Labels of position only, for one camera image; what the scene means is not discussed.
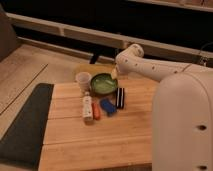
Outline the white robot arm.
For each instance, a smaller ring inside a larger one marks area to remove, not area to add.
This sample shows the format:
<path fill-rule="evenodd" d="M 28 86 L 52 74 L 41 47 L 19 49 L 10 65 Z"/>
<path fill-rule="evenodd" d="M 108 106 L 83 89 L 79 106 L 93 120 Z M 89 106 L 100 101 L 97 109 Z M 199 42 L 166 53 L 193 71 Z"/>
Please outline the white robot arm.
<path fill-rule="evenodd" d="M 135 72 L 159 83 L 152 101 L 153 171 L 213 171 L 213 58 L 146 59 L 132 44 L 115 61 L 113 77 Z"/>

